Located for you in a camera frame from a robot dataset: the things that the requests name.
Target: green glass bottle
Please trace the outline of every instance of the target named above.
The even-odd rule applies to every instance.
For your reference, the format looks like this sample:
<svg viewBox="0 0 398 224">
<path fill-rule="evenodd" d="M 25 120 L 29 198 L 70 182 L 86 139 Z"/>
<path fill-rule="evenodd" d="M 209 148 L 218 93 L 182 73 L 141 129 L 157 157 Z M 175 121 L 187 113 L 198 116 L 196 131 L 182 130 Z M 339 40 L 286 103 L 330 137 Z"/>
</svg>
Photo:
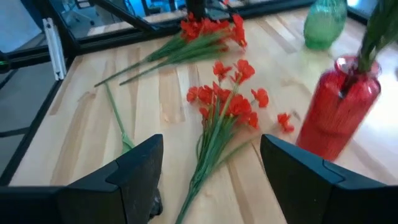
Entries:
<svg viewBox="0 0 398 224">
<path fill-rule="evenodd" d="M 314 50 L 328 49 L 343 31 L 346 18 L 346 0 L 317 0 L 305 20 L 305 45 Z"/>
</svg>

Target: wooden tabletop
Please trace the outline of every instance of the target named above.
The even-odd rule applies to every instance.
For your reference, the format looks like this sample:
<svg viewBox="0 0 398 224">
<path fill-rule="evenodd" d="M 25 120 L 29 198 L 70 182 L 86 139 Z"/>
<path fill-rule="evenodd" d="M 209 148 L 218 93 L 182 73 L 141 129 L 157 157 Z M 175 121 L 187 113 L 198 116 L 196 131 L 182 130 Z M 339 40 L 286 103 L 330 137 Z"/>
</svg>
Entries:
<svg viewBox="0 0 398 224">
<path fill-rule="evenodd" d="M 320 74 L 343 54 L 355 54 L 364 26 L 348 20 L 345 31 L 326 52 L 303 46 L 307 10 L 283 12 L 245 21 L 246 53 L 239 58 L 256 69 L 240 92 L 264 87 L 270 103 L 259 110 L 262 133 L 295 142 Z M 64 185 L 100 168 L 121 153 L 120 132 L 103 86 L 93 85 L 159 48 L 168 38 L 79 56 L 71 66 L 46 117 L 23 158 L 11 185 Z M 382 93 L 336 163 L 386 184 L 398 184 L 398 47 L 379 56 Z M 155 133 L 164 136 L 164 158 L 159 189 L 164 213 L 151 223 L 174 223 L 195 168 L 195 143 L 201 115 L 185 100 L 190 86 L 211 84 L 214 61 L 160 69 L 126 86 L 118 83 L 148 66 L 110 82 L 125 128 L 139 144 Z M 293 134 L 272 129 L 278 113 L 294 112 Z M 186 223 L 285 223 L 264 173 L 259 141 L 254 141 L 216 172 L 202 188 Z"/>
</svg>

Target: floor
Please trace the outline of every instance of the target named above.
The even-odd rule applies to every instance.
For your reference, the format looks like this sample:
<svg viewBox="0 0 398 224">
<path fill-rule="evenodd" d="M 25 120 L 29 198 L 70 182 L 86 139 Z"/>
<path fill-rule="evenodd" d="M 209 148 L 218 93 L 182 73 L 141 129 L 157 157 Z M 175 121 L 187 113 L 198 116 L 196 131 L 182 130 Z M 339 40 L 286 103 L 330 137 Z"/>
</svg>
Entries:
<svg viewBox="0 0 398 224">
<path fill-rule="evenodd" d="M 370 14 L 377 0 L 348 0 L 351 7 Z M 138 16 L 144 16 L 141 1 L 134 1 L 132 4 L 135 13 Z M 90 17 L 95 22 L 95 26 L 103 26 L 113 21 L 103 21 L 96 14 L 94 8 L 82 9 L 78 12 Z M 71 32 L 75 37 L 84 37 L 91 28 L 90 22 L 74 19 L 68 20 Z M 26 43 L 21 49 L 29 49 L 38 45 L 46 45 L 46 39 L 43 34 L 38 35 L 30 42 Z M 7 84 L 0 89 L 0 133 L 29 127 L 41 104 L 51 89 L 55 79 L 52 74 L 51 63 L 43 63 L 31 67 L 20 68 L 14 73 Z M 8 74 L 0 75 L 0 83 Z M 17 149 L 23 134 L 0 138 L 0 174 L 8 165 L 9 160 Z"/>
</svg>

